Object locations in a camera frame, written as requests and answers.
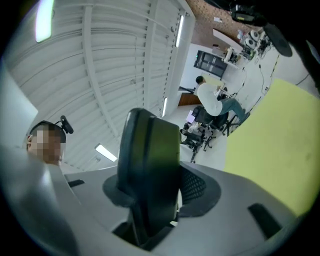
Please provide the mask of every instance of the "fluorescent light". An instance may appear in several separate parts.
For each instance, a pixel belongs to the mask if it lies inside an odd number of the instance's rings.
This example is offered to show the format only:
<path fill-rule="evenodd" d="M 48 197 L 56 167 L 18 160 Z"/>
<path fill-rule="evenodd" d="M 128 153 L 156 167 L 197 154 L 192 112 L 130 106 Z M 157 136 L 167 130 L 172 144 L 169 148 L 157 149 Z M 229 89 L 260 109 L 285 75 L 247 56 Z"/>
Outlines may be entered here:
<path fill-rule="evenodd" d="M 163 110 L 162 110 L 162 117 L 165 116 L 165 113 L 166 113 L 166 107 L 167 107 L 167 97 L 164 98 L 164 103 L 163 103 Z"/>
<path fill-rule="evenodd" d="M 40 0 L 35 21 L 35 41 L 37 43 L 51 36 L 51 20 L 54 0 Z"/>
<path fill-rule="evenodd" d="M 180 21 L 179 21 L 179 28 L 178 28 L 178 34 L 176 36 L 176 40 L 175 40 L 175 46 L 179 47 L 179 43 L 180 43 L 180 38 L 181 38 L 181 31 L 182 31 L 182 26 L 184 24 L 184 17 L 183 15 L 180 16 Z"/>
<path fill-rule="evenodd" d="M 104 146 L 101 144 L 98 144 L 95 148 L 96 151 L 98 151 L 101 155 L 108 158 L 112 162 L 116 161 L 118 158 L 114 156 L 112 153 L 110 153 Z"/>

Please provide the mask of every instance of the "person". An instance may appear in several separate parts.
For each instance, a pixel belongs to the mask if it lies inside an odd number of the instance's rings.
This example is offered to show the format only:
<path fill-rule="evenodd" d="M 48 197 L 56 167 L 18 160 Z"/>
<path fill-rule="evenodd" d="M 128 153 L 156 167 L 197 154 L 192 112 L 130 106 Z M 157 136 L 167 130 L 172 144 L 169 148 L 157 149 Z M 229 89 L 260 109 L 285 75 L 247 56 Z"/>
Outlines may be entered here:
<path fill-rule="evenodd" d="M 47 121 L 37 123 L 27 136 L 26 150 L 47 164 L 59 166 L 64 155 L 66 134 Z"/>
<path fill-rule="evenodd" d="M 236 99 L 224 98 L 217 100 L 215 93 L 219 90 L 219 87 L 216 88 L 214 85 L 206 83 L 203 76 L 198 76 L 195 81 L 198 84 L 196 94 L 209 115 L 216 117 L 229 111 L 234 111 L 241 123 L 249 117 L 250 113 L 245 114 L 246 110 L 241 107 Z"/>

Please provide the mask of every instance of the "yellow board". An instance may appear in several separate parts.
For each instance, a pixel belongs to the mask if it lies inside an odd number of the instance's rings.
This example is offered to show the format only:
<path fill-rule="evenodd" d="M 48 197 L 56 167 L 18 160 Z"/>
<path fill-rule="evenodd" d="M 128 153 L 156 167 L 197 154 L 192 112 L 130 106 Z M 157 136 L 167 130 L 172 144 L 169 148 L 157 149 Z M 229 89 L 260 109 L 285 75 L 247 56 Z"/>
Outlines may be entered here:
<path fill-rule="evenodd" d="M 222 82 L 221 80 L 218 80 L 208 74 L 202 73 L 201 76 L 203 76 L 203 78 L 205 79 L 206 83 L 209 85 L 213 85 L 213 86 L 221 86 L 221 88 L 224 86 L 224 82 Z"/>
<path fill-rule="evenodd" d="M 297 216 L 308 211 L 320 188 L 320 100 L 275 80 L 228 137 L 224 170 L 254 181 Z"/>

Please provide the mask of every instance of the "jeans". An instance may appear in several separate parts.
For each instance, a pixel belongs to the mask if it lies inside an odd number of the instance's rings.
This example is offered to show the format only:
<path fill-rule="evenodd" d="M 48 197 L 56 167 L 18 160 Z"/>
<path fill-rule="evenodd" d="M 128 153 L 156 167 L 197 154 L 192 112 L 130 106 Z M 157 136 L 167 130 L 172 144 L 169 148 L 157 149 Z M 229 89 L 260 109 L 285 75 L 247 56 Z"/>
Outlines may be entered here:
<path fill-rule="evenodd" d="M 224 98 L 220 101 L 222 103 L 222 110 L 219 116 L 232 110 L 238 116 L 240 122 L 245 121 L 247 117 L 247 115 L 245 114 L 246 110 L 241 107 L 240 103 L 236 99 Z"/>

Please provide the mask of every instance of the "window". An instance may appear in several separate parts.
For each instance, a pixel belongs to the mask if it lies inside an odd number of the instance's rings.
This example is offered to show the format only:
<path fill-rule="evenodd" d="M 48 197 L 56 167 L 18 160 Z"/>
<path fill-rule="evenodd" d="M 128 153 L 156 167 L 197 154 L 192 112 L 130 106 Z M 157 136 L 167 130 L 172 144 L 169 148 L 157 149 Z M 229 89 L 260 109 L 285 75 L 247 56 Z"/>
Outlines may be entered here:
<path fill-rule="evenodd" d="M 220 57 L 198 50 L 196 61 L 193 66 L 221 78 L 227 65 L 228 64 L 224 63 Z"/>

